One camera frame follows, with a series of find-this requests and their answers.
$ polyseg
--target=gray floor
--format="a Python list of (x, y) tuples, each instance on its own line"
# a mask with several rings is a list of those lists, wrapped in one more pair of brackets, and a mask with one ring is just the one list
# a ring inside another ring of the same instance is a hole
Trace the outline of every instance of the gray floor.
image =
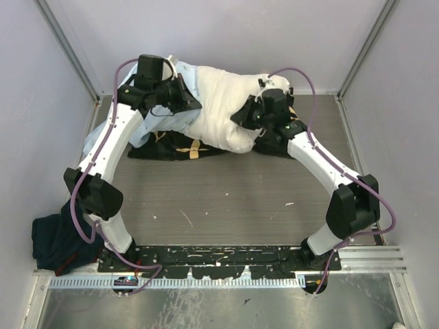
[(40, 329), (391, 329), (402, 322), (387, 274), (329, 277), (302, 289), (146, 290), (129, 299), (99, 289), (50, 289)]
[[(310, 96), (294, 108), (308, 123)], [(353, 167), (334, 97), (318, 97), (313, 131)], [(299, 244), (324, 223), (329, 196), (298, 161), (249, 154), (199, 160), (134, 160), (124, 155), (113, 184), (138, 244)], [(373, 244), (371, 237), (358, 243)]]

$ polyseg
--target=white wall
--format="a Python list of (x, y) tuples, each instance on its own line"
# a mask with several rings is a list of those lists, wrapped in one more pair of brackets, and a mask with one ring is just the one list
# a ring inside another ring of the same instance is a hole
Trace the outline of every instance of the white wall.
[[(47, 0), (97, 90), (141, 53), (236, 73), (297, 66), (337, 92), (384, 0)], [(296, 92), (309, 92), (294, 78)]]
[(437, 1), (401, 1), (345, 97), (362, 162), (399, 216), (388, 240), (401, 246), (426, 328), (439, 328), (438, 30)]
[(0, 4), (0, 328), (18, 328), (31, 290), (32, 220), (66, 201), (93, 100), (33, 1)]

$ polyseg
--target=black mounting plate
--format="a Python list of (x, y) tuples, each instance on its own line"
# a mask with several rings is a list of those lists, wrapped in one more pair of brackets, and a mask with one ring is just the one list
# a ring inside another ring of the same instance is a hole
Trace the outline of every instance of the black mounting plate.
[[(239, 278), (248, 266), (254, 280), (295, 278), (296, 271), (322, 271), (327, 255), (311, 265), (301, 261), (298, 246), (155, 246), (138, 245), (138, 259), (142, 265), (163, 266), (157, 278), (184, 279), (189, 269), (195, 279), (204, 276), (212, 280)], [(121, 263), (116, 256), (104, 249), (100, 256), (98, 272), (133, 272), (132, 267)], [(341, 270), (340, 258), (335, 253), (329, 265), (331, 271)], [(155, 271), (144, 271), (149, 278)]]

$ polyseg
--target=dark blue cloth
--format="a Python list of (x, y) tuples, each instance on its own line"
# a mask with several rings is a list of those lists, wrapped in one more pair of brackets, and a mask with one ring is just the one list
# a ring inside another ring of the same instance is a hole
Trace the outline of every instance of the dark blue cloth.
[[(104, 245), (98, 234), (94, 243), (88, 244), (82, 240), (72, 222), (69, 204), (70, 201), (62, 207), (60, 214), (37, 218), (32, 223), (32, 256), (36, 259), (36, 265), (39, 269), (55, 271), (57, 276), (93, 263)], [(76, 217), (84, 233), (90, 236), (91, 227), (85, 222), (78, 206)]]

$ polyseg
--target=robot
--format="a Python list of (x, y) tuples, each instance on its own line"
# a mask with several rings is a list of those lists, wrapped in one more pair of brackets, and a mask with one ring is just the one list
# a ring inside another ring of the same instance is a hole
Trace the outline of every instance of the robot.
[[(163, 79), (164, 70), (171, 71), (167, 79)], [(345, 239), (379, 220), (379, 200), (351, 178), (357, 178), (376, 193), (378, 182), (372, 175), (361, 176), (342, 164), (307, 131), (302, 121), (291, 121), (292, 88), (285, 92), (275, 87), (269, 76), (258, 83), (259, 93), (248, 95), (242, 109), (230, 119), (246, 129), (263, 130), (292, 158), (305, 165), (331, 195), (326, 223), (305, 237), (300, 246), (300, 261), (310, 264), (326, 258)], [(68, 168), (64, 173), (73, 202), (94, 223), (100, 224), (106, 247), (132, 263), (139, 258), (137, 246), (121, 216), (123, 194), (111, 183), (130, 137), (157, 105), (169, 108), (172, 114), (202, 107), (177, 73), (171, 58), (142, 55), (137, 72), (117, 90), (113, 113), (95, 146), (77, 169)], [(342, 168), (342, 172), (337, 172), (334, 166)]]

